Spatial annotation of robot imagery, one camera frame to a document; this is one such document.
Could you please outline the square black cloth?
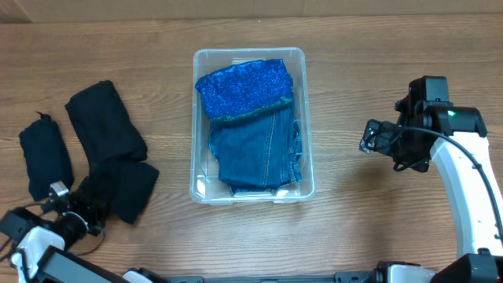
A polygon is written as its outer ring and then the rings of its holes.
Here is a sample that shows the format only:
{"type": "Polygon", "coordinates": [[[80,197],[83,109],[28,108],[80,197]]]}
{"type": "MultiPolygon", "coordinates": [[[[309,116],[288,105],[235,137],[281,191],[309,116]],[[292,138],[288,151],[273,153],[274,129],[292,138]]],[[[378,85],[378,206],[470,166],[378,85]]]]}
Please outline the square black cloth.
{"type": "Polygon", "coordinates": [[[110,215],[132,225],[148,204],[159,174],[153,166],[132,160],[99,164],[83,179],[75,196],[99,226],[110,215]]]}

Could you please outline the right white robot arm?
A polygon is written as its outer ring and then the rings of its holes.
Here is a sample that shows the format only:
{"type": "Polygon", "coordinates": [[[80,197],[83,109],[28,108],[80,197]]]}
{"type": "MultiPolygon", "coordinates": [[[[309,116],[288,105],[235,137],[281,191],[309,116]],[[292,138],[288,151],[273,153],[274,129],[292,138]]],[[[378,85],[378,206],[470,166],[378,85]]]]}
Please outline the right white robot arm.
{"type": "Polygon", "coordinates": [[[409,83],[395,104],[394,123],[367,122],[360,150],[389,156],[396,172],[420,173],[434,164],[453,213],[457,259],[440,271],[405,262],[380,262],[368,282],[500,282],[502,195],[490,162],[488,130],[477,108],[450,101],[444,76],[409,83]]]}

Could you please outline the sparkly blue cloth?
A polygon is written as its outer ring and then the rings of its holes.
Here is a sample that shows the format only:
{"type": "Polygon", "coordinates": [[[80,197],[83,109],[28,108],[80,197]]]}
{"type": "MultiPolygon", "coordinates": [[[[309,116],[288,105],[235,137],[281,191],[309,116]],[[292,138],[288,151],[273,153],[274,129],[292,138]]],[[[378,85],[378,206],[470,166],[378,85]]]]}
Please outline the sparkly blue cloth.
{"type": "Polygon", "coordinates": [[[199,78],[195,90],[209,120],[227,123],[285,108],[294,87],[282,59],[247,61],[199,78]]]}

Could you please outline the clear plastic storage bin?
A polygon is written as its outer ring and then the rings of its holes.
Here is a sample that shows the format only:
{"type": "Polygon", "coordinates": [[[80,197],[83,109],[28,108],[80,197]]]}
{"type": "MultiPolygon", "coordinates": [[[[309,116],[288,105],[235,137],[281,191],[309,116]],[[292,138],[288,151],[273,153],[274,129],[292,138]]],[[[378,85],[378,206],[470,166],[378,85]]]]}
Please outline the clear plastic storage bin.
{"type": "Polygon", "coordinates": [[[310,104],[307,67],[304,52],[298,47],[202,49],[193,56],[193,81],[232,64],[247,61],[282,59],[292,77],[295,114],[299,127],[303,155],[299,159],[302,181],[283,186],[277,191],[232,193],[218,180],[218,161],[208,147],[210,120],[204,112],[200,94],[193,91],[192,146],[189,194],[200,204],[231,205],[243,202],[274,202],[290,204],[311,199],[316,190],[312,153],[310,104]]]}

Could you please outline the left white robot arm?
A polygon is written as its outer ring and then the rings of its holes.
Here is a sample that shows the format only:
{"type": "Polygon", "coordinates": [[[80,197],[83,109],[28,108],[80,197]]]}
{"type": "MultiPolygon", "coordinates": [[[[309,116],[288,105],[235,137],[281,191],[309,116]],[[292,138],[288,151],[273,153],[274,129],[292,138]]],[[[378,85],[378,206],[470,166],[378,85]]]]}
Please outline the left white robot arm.
{"type": "Polygon", "coordinates": [[[44,219],[28,209],[14,208],[1,219],[1,233],[12,241],[4,256],[18,272],[19,282],[64,283],[153,283],[138,269],[123,275],[114,274],[75,255],[69,249],[86,235],[105,235],[106,214],[64,191],[52,192],[36,206],[57,213],[54,220],[44,219]]]}

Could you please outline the blue denim jeans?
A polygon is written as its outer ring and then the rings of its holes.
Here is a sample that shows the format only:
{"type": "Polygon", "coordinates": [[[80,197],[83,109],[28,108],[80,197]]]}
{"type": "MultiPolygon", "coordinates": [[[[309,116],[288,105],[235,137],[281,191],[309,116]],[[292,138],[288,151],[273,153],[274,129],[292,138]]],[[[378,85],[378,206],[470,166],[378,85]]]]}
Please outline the blue denim jeans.
{"type": "Polygon", "coordinates": [[[218,180],[232,194],[276,191],[303,180],[302,135],[294,106],[238,121],[212,122],[208,146],[218,180]]]}

